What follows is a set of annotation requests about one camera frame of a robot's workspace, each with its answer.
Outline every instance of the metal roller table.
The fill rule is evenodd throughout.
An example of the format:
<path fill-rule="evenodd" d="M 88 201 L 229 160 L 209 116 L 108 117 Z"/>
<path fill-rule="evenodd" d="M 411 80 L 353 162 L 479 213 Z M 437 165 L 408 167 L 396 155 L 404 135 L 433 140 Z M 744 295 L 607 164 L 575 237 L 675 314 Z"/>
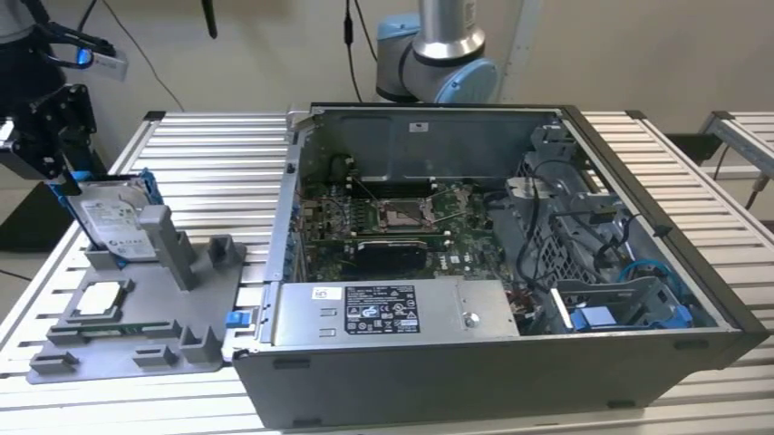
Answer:
<path fill-rule="evenodd" d="M 584 114 L 708 263 L 774 331 L 774 236 L 647 119 L 621 111 Z M 248 245 L 237 307 L 260 303 L 285 132 L 284 113 L 148 117 L 110 170 L 153 171 L 173 222 L 193 242 L 228 233 Z M 78 435 L 264 430 L 229 367 L 192 375 L 26 383 L 29 359 L 40 351 L 45 331 L 57 321 L 88 266 L 84 246 L 73 226 L 0 325 L 0 430 Z M 250 333 L 237 331 L 233 339 Z M 644 410 L 339 433 L 548 432 L 774 433 L 774 338 L 726 370 L 692 374 Z"/>

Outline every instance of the gray plastic holder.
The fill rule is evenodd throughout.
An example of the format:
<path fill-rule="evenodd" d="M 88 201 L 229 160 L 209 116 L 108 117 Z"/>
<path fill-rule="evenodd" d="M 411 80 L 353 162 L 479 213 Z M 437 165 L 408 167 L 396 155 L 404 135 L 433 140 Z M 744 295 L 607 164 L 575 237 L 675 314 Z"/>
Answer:
<path fill-rule="evenodd" d="M 148 208 L 161 209 L 145 213 Z M 93 267 L 32 358 L 29 383 L 213 372 L 222 366 L 225 315 L 236 302 L 246 249 L 228 235 L 192 246 L 174 230 L 168 208 L 145 210 L 140 225 L 160 262 L 118 269 L 105 256 L 89 257 Z M 104 313 L 82 315 L 76 308 L 84 291 L 100 282 L 118 283 L 120 293 Z"/>

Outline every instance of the white wall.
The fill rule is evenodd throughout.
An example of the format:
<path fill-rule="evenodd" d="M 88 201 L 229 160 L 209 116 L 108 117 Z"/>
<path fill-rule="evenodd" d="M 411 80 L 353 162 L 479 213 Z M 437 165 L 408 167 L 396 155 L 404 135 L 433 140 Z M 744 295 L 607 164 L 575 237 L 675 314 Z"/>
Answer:
<path fill-rule="evenodd" d="M 503 101 L 637 109 L 667 132 L 774 111 L 772 16 L 770 0 L 543 0 Z"/>
<path fill-rule="evenodd" d="M 88 0 L 48 0 L 53 19 L 74 26 Z M 206 35 L 196 0 L 109 0 L 161 79 L 188 111 L 284 111 L 293 102 L 351 102 L 341 36 L 343 0 L 217 0 L 220 35 Z M 417 10 L 417 0 L 361 0 L 371 37 L 381 17 Z M 504 65 L 520 0 L 483 0 L 479 26 L 487 32 L 487 54 Z M 371 97 L 375 63 L 356 21 L 355 70 L 363 98 Z M 124 83 L 72 72 L 88 85 L 96 112 L 96 143 L 114 159 L 149 110 L 176 111 L 108 11 L 96 3 L 85 31 L 125 50 Z"/>

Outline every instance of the blue cable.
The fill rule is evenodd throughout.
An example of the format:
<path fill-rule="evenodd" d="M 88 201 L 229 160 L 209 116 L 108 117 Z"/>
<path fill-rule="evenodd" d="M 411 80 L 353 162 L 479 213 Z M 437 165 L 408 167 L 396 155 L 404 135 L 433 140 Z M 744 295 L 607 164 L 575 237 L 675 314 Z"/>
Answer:
<path fill-rule="evenodd" d="M 652 266 L 652 267 L 656 267 L 657 269 L 660 269 L 661 272 L 664 272 L 665 277 L 672 282 L 672 285 L 675 286 L 675 290 L 677 293 L 676 296 L 677 297 L 681 296 L 681 284 L 680 284 L 680 281 L 677 279 L 677 276 L 672 273 L 671 269 L 665 266 L 665 264 L 657 260 L 637 260 L 637 261 L 631 262 L 628 264 L 628 266 L 625 266 L 620 270 L 620 274 L 617 274 L 617 282 L 619 283 L 621 283 L 625 280 L 625 276 L 627 276 L 628 272 L 631 272 L 631 270 L 633 270 L 637 266 Z"/>

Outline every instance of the sticker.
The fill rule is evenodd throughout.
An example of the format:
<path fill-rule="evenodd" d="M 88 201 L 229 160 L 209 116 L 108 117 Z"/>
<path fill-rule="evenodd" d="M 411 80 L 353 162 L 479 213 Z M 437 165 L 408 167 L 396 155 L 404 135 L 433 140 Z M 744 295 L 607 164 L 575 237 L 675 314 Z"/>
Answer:
<path fill-rule="evenodd" d="M 108 251 L 124 258 L 156 256 L 156 250 L 149 243 L 148 234 L 142 230 L 125 231 L 120 235 L 106 237 L 104 240 Z"/>
<path fill-rule="evenodd" d="M 409 133 L 427 133 L 431 129 L 431 124 L 428 122 L 411 122 L 408 124 Z"/>
<path fill-rule="evenodd" d="M 102 199 L 84 201 L 81 209 L 109 252 L 129 260 L 156 256 L 148 234 L 136 223 L 136 210 L 132 204 Z"/>
<path fill-rule="evenodd" d="M 341 300 L 340 287 L 312 287 L 312 299 Z"/>
<path fill-rule="evenodd" d="M 344 287 L 344 312 L 348 334 L 419 332 L 419 307 L 412 285 Z"/>
<path fill-rule="evenodd" d="M 84 201 L 88 221 L 98 232 L 137 229 L 134 207 L 122 201 Z"/>

